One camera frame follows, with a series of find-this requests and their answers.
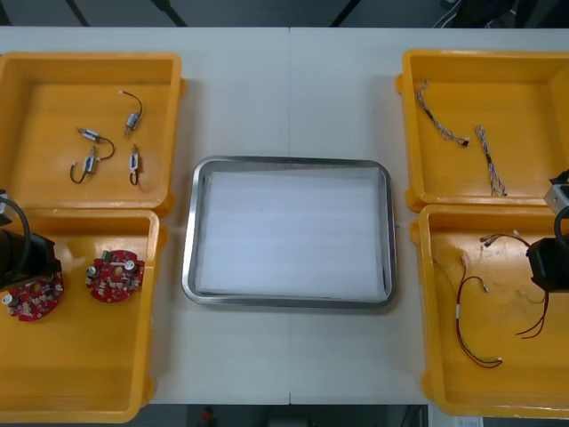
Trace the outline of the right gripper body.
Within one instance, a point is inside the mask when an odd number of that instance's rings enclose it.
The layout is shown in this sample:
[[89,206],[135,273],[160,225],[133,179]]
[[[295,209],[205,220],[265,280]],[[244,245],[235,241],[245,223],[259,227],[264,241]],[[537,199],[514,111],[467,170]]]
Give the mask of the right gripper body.
[[531,280],[546,293],[568,292],[568,246],[555,238],[543,238],[527,250]]

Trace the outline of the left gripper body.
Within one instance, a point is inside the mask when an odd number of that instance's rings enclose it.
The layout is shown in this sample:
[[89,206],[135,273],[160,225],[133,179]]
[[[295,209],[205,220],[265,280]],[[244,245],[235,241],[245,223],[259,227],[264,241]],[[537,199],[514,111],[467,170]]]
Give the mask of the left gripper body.
[[18,271],[19,286],[50,279],[62,272],[60,260],[55,253],[55,243],[37,234],[32,234],[28,242],[24,242],[18,260],[23,261]]

